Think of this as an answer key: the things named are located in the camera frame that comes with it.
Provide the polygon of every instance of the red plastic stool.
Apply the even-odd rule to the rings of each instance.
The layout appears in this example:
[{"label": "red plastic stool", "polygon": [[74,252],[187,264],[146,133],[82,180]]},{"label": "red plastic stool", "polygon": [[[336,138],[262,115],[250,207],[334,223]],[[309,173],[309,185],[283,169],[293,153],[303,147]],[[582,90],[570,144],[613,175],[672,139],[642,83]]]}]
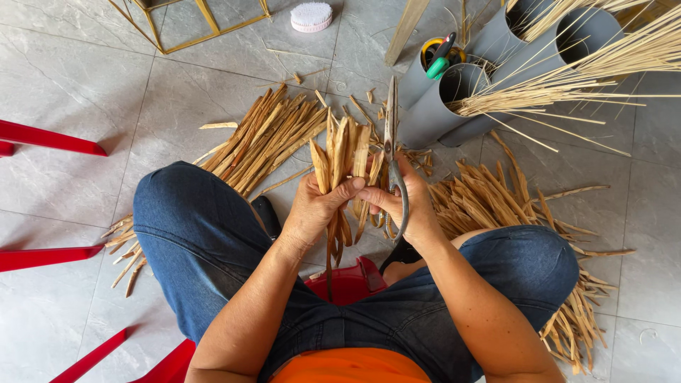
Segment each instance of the red plastic stool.
[{"label": "red plastic stool", "polygon": [[[305,284],[319,297],[328,301],[326,278],[323,276],[326,275],[309,279],[305,281]],[[336,305],[349,305],[387,288],[387,284],[383,281],[379,269],[374,262],[361,256],[357,258],[355,266],[333,270],[331,278],[333,281],[331,293],[336,297],[333,302]],[[132,327],[123,329],[101,346],[83,356],[75,365],[69,367],[50,383],[75,382],[104,359],[105,356],[109,355],[111,351],[120,346],[130,336],[132,330]],[[187,375],[189,362],[195,350],[196,345],[194,342],[185,339],[145,376],[130,383],[183,383]]]},{"label": "red plastic stool", "polygon": [[[374,262],[361,256],[356,260],[355,266],[331,270],[331,295],[334,298],[331,303],[338,306],[349,305],[387,288]],[[306,280],[305,284],[320,298],[329,302],[325,273]]]},{"label": "red plastic stool", "polygon": [[103,248],[104,245],[60,249],[0,250],[0,272],[86,260],[95,256]]},{"label": "red plastic stool", "polygon": [[[75,151],[78,153],[102,155],[104,157],[108,156],[104,149],[96,142],[4,120],[0,120],[0,140]],[[10,157],[13,153],[14,144],[0,141],[0,157]]]}]

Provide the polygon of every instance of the blue jeans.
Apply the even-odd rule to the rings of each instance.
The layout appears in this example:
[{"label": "blue jeans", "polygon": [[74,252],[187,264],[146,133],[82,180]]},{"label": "blue jeans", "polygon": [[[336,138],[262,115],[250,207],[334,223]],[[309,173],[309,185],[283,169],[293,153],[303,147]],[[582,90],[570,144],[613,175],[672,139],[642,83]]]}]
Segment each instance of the blue jeans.
[{"label": "blue jeans", "polygon": [[[185,162],[146,175],[133,212],[133,228],[180,330],[198,342],[272,241],[236,191]],[[560,307],[579,274],[568,243],[542,226],[485,232],[460,251],[535,330]],[[342,307],[323,301],[298,278],[259,381],[301,352],[346,347],[403,354],[433,382],[471,382],[482,374],[428,267]]]}]

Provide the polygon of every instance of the gray pvc tube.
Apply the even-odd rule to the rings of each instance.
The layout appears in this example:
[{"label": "gray pvc tube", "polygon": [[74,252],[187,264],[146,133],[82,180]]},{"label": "gray pvc tube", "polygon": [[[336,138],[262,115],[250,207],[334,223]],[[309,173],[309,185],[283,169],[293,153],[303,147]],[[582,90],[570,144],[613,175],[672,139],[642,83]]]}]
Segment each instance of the gray pvc tube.
[{"label": "gray pvc tube", "polygon": [[416,101],[435,83],[435,80],[426,77],[426,70],[421,63],[421,52],[427,43],[421,45],[421,49],[412,60],[407,73],[400,79],[397,95],[398,104],[407,110],[416,104]]},{"label": "gray pvc tube", "polygon": [[[582,43],[558,54],[559,46]],[[492,74],[495,89],[504,89],[529,80],[568,63],[584,58],[596,50],[624,37],[617,20],[599,8],[578,8],[554,24],[537,39],[518,51]],[[507,113],[490,113],[495,119],[508,123],[515,117]],[[475,116],[440,138],[440,143],[457,147],[462,143],[498,127],[499,123],[485,115]]]},{"label": "gray pvc tube", "polygon": [[447,69],[400,120],[398,138],[410,149],[422,149],[470,117],[450,111],[445,102],[470,97],[489,86],[477,65],[456,64]]},{"label": "gray pvc tube", "polygon": [[501,64],[527,45],[515,35],[511,26],[529,24],[522,20],[539,20],[542,12],[551,5],[552,0],[519,0],[508,14],[506,7],[502,7],[466,46],[467,61],[485,59]]},{"label": "gray pvc tube", "polygon": [[580,60],[623,37],[622,27],[610,13],[600,8],[578,8],[508,59],[492,74],[492,83],[499,84],[495,89],[511,87]]},{"label": "gray pvc tube", "polygon": [[[515,118],[515,116],[511,114],[501,112],[489,113],[489,115],[503,123],[508,123]],[[497,126],[499,126],[498,122],[481,114],[469,119],[465,123],[459,125],[456,129],[450,130],[444,136],[440,137],[438,141],[446,147],[458,147],[466,141],[481,136]]]}]

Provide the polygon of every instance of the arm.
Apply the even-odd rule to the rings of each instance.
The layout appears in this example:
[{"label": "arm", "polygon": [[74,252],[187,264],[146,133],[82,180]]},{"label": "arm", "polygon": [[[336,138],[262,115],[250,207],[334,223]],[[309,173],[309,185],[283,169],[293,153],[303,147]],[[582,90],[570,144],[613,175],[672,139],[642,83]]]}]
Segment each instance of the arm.
[{"label": "arm", "polygon": [[319,193],[314,174],[302,177],[281,236],[253,274],[210,323],[194,353],[186,382],[255,382],[279,331],[305,252],[331,216],[364,186],[355,178]]},{"label": "arm", "polygon": [[[496,291],[452,245],[437,222],[426,182],[397,155],[409,191],[405,238],[421,254],[449,314],[488,382],[562,382],[558,366],[520,310]],[[400,224],[398,197],[365,187],[359,197],[380,206]]]}]

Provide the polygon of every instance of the brush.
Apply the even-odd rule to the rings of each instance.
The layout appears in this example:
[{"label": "brush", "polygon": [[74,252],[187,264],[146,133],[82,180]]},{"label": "brush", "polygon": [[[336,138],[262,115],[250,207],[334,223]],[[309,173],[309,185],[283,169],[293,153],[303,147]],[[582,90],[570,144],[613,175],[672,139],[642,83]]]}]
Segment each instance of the brush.
[{"label": "brush", "polygon": [[291,25],[304,33],[319,32],[331,24],[331,5],[303,3],[291,10]]}]

